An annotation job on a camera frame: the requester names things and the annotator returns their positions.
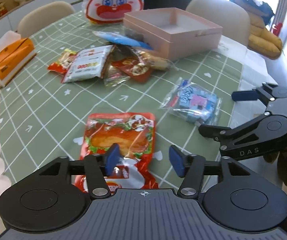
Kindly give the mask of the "white silver snack packet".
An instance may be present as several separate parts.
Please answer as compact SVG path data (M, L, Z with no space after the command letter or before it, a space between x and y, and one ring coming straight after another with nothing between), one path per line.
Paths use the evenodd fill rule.
M101 77L108 56L114 48L113 45L107 45L79 51L64 75L62 83Z

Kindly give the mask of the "red burger snack packet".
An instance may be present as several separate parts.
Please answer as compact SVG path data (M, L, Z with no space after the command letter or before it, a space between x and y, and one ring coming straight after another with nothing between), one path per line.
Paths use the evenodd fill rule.
M95 113L88 117L80 159L103 156L113 144L119 146L119 162L105 181L117 189L158 189L148 167L155 146L155 115L152 113Z

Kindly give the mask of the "beige chair far left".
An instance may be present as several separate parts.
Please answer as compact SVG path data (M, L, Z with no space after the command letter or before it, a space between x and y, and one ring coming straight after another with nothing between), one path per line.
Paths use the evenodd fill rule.
M39 7L25 15L18 24L17 33L29 37L48 25L75 13L71 4L56 1Z

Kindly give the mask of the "clear golden pastry packet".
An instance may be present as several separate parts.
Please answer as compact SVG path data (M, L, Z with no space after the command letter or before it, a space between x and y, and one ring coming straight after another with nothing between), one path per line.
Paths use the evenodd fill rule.
M130 47L130 51L138 58L139 62L143 66L164 72L170 69L178 69L172 61L160 57L153 50L147 50L140 47Z

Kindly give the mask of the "green checked tablecloth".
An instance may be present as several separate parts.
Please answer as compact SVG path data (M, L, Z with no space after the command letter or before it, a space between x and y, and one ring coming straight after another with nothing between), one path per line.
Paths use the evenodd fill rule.
M151 159L150 185L178 188L181 179L175 175L168 159L168 148L176 145L187 154L201 154L214 160L218 145L203 138L193 124L160 109L160 104L178 79L193 83L222 99L219 124L231 119L234 103L230 98L239 88L242 62L229 55L224 41L217 50L197 53L175 62L168 72L154 72L146 83L126 81L106 87L94 78L76 83L62 83L61 76L47 67L65 49L96 48L104 41L94 31L119 33L122 26L90 25L77 12L38 31L32 36L37 56L5 87L0 88L0 195L56 157L76 160L80 157L88 116L94 113L133 112L135 127L141 113L155 116L155 138L147 150L125 160L124 175L135 178L135 187L144 184L139 168Z

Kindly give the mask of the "beige chair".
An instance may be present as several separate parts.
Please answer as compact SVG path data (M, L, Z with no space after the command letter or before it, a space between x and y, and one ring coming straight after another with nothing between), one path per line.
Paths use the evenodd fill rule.
M192 0L186 11L220 25L224 36L248 46L250 17L239 5L226 0Z
M29 37L48 25L75 13L71 4L56 1L39 7L25 15L18 24L17 33Z

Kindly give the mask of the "clear bag blue candies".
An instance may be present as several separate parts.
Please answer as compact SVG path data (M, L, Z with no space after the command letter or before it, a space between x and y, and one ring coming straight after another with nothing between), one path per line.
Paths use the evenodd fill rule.
M216 125L221 104L216 94L180 77L159 108L195 126Z

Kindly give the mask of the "red doll figurine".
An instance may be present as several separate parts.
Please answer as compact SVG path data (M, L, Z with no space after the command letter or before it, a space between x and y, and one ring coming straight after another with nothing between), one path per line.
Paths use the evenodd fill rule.
M5 3L4 2L0 2L0 17L4 16L7 13L8 13L8 10L5 7Z

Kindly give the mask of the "small red snack packet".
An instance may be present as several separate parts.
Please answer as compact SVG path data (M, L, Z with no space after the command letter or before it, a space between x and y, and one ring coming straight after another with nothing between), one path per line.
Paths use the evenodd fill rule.
M147 82L153 69L142 64L135 57L126 57L122 60L113 61L112 66L118 68L131 79L139 83Z

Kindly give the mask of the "yellow plush toy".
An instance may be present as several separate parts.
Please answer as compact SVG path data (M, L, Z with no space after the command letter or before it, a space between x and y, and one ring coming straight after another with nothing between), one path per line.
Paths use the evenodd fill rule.
M248 11L247 13L250 18L248 48L272 60L280 57L283 47L282 40L268 31L260 16Z

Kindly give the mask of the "blue white snack packet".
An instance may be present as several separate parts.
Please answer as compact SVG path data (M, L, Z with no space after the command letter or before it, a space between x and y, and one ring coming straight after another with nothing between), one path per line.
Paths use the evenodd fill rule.
M93 31L93 34L101 39L104 39L108 42L112 42L114 44L131 46L131 47L141 47L148 50L153 50L153 48L141 41L134 40L132 38L113 33L113 32L105 32L105 31Z

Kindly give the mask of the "red white rabbit plush bag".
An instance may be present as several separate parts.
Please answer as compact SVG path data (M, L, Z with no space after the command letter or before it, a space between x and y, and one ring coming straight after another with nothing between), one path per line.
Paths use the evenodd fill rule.
M126 13L144 8L144 0L83 0L84 16L94 24L119 23Z

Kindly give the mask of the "yellow red snack packet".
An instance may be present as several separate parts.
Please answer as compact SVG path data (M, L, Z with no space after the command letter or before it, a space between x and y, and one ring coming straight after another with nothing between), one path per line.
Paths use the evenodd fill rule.
M68 71L72 62L74 61L76 55L76 51L65 49L60 55L60 57L57 59L57 61L51 63L47 67L47 70L60 74L65 74Z

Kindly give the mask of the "pink cardboard box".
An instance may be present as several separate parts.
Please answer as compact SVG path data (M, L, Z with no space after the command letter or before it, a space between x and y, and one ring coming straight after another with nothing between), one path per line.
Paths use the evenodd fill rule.
M223 31L220 25L178 8L129 12L124 26L143 35L145 43L172 61L216 49Z

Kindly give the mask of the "beige chair right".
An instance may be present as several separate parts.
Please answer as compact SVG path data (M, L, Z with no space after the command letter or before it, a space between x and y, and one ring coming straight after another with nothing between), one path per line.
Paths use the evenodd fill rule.
M220 25L224 36L248 46L250 17L239 5L226 0L192 0L186 11Z

